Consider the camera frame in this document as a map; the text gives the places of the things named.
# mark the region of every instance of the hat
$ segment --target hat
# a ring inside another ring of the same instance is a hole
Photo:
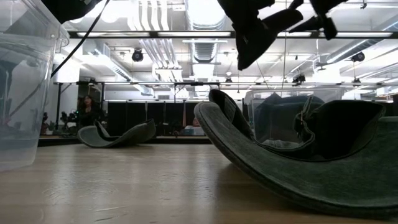
[[[148,141],[156,133],[153,119],[143,122],[126,131],[122,136],[110,136],[99,122],[95,126],[81,128],[78,139],[86,146],[93,148],[121,147]]]
[[[219,100],[195,107],[201,127],[264,187],[323,213],[377,219],[398,214],[398,118],[382,117],[383,106],[338,100],[309,113],[309,98],[292,120],[302,142],[275,147],[251,138],[250,126],[227,94],[210,94],[210,100],[215,95]]]

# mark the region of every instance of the wooden table surface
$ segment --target wooden table surface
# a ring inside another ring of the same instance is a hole
[[[0,172],[0,223],[377,223],[320,215],[263,189],[211,145],[42,147]]]

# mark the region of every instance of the clear plastic container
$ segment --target clear plastic container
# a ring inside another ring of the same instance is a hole
[[[257,141],[299,142],[297,132],[293,129],[294,117],[300,113],[308,96],[316,96],[317,99],[313,101],[316,106],[317,103],[340,100],[343,93],[342,88],[253,90],[246,93],[244,102],[248,105],[249,123]]]
[[[67,44],[40,0],[0,0],[0,170],[33,163],[53,56]]]

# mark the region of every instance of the black curtain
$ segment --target black curtain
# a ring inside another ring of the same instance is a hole
[[[156,125],[156,136],[164,136],[164,126],[163,126],[163,113],[164,113],[164,102],[155,103],[148,102],[148,119],[153,119]]]
[[[127,103],[108,103],[107,131],[111,136],[120,136],[127,131]]]
[[[181,131],[183,115],[183,103],[166,103],[166,113],[164,123],[165,135],[172,136],[175,131]]]
[[[127,104],[127,130],[145,121],[145,103]]]
[[[195,109],[198,103],[185,103],[185,124],[192,125],[192,121],[195,118],[195,114],[193,110]]]

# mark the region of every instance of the person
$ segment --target person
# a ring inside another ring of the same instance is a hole
[[[79,128],[94,125],[96,120],[103,117],[103,112],[100,106],[95,102],[92,96],[86,95],[83,99],[83,104],[80,104],[78,109]]]

